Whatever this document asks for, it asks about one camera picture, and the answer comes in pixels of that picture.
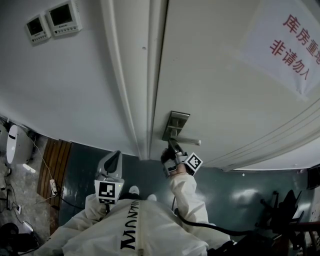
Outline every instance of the shoe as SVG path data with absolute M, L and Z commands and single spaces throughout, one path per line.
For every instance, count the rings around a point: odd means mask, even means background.
M 148 201 L 157 201 L 157 197 L 155 194 L 150 194 L 146 199 Z
M 132 186 L 129 189 L 129 193 L 139 195 L 140 191 L 139 191 L 139 188 L 137 186 Z

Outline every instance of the power strip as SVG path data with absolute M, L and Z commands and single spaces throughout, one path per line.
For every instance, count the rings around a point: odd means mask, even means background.
M 50 186 L 51 186 L 52 195 L 55 196 L 56 194 L 58 194 L 57 184 L 56 184 L 56 181 L 54 179 L 50 179 Z

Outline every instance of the white device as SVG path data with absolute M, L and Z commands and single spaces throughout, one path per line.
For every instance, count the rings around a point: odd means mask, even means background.
M 26 164 L 34 148 L 33 141 L 19 126 L 12 125 L 6 143 L 6 159 L 9 164 Z
M 61 3 L 46 11 L 52 34 L 61 36 L 82 29 L 79 9 L 75 0 Z
M 55 196 L 58 193 L 58 190 L 57 190 L 56 181 L 54 179 L 50 179 L 50 186 L 51 186 L 52 195 Z
M 25 25 L 31 43 L 36 44 L 51 37 L 51 32 L 45 17 L 41 14 L 30 19 Z

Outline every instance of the thermostat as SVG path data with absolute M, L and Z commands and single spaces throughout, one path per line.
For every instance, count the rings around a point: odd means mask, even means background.
M 25 28 L 33 44 L 47 40 L 51 37 L 47 21 L 41 14 L 30 19 L 25 25 Z
M 79 9 L 75 0 L 69 0 L 46 11 L 51 31 L 55 36 L 78 32 L 82 29 Z

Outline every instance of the paper sign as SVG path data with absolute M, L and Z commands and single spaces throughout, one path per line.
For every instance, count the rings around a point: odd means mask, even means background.
M 320 82 L 320 25 L 298 0 L 264 0 L 243 56 L 253 67 L 305 96 Z

